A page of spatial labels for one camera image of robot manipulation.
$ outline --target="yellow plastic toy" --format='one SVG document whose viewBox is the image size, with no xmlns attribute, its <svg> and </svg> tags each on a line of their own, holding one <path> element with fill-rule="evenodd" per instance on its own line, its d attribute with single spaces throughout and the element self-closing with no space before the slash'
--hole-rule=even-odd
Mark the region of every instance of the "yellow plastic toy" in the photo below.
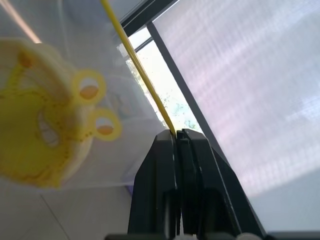
<svg viewBox="0 0 320 240">
<path fill-rule="evenodd" d="M 44 44 L 0 39 L 0 53 L 0 174 L 59 187 L 86 159 L 93 137 L 121 134 L 115 114 L 95 107 L 106 94 L 104 78 L 76 71 Z"/>
</svg>

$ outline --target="white curtain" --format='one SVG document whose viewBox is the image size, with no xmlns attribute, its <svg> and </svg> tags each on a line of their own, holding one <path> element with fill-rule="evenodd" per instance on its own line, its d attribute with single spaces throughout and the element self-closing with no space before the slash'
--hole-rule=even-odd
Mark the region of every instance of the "white curtain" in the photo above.
<svg viewBox="0 0 320 240">
<path fill-rule="evenodd" d="M 265 229 L 320 230 L 320 1 L 180 0 L 154 25 Z"/>
</svg>

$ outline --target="window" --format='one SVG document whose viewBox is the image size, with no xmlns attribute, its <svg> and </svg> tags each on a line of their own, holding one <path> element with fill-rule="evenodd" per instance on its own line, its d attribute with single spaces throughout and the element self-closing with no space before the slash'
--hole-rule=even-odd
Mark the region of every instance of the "window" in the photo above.
<svg viewBox="0 0 320 240">
<path fill-rule="evenodd" d="M 166 111 L 168 112 L 174 128 L 176 130 L 187 128 L 202 132 L 199 123 L 192 113 L 157 45 L 152 40 L 148 29 L 143 28 L 142 30 L 136 32 L 130 36 L 129 40 L 132 46 L 136 49 L 137 56 L 151 83 L 153 84 L 155 91 L 159 95 Z M 152 96 L 150 95 L 132 60 L 128 59 L 126 62 L 131 72 L 135 76 L 136 81 L 141 86 L 145 96 L 149 99 L 150 104 L 153 106 L 157 116 L 163 125 L 166 126 L 158 107 L 153 101 Z"/>
</svg>

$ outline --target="white floor tile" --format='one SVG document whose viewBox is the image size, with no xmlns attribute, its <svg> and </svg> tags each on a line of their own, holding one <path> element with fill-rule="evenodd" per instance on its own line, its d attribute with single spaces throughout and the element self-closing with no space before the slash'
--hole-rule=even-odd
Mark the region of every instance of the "white floor tile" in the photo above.
<svg viewBox="0 0 320 240">
<path fill-rule="evenodd" d="M 125 187 L 76 189 L 43 195 L 70 240 L 103 240 L 126 233 L 131 196 Z"/>
<path fill-rule="evenodd" d="M 40 195 L 0 181 L 0 239 L 67 240 Z"/>
</svg>

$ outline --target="yellow rod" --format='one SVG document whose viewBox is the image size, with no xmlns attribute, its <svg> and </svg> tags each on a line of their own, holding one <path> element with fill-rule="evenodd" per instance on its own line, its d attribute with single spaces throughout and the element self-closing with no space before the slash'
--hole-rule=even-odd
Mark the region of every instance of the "yellow rod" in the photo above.
<svg viewBox="0 0 320 240">
<path fill-rule="evenodd" d="M 154 89 L 154 86 L 152 85 L 152 83 L 150 82 L 150 79 L 148 78 L 144 68 L 142 67 L 137 54 L 134 50 L 134 48 L 132 47 L 124 29 L 122 28 L 120 22 L 118 21 L 114 11 L 112 10 L 112 7 L 109 3 L 108 0 L 101 0 L 101 4 L 104 8 L 105 13 L 108 15 L 109 19 L 112 22 L 112 25 L 114 27 L 114 29 L 116 30 L 116 32 L 118 33 L 124 48 L 126 49 L 126 51 L 128 52 L 130 58 L 132 59 L 133 64 L 135 65 L 136 69 L 138 70 L 142 80 L 144 81 L 144 84 L 146 85 L 146 87 L 148 88 L 151 96 L 153 97 L 155 104 L 157 105 L 157 107 L 159 108 L 159 111 L 164 119 L 164 121 L 166 122 L 166 124 L 168 125 L 170 131 L 172 132 L 172 134 L 175 136 L 176 135 L 176 131 L 174 128 L 174 125 L 163 105 L 163 103 L 161 102 L 160 97 L 157 95 L 156 90 Z"/>
</svg>

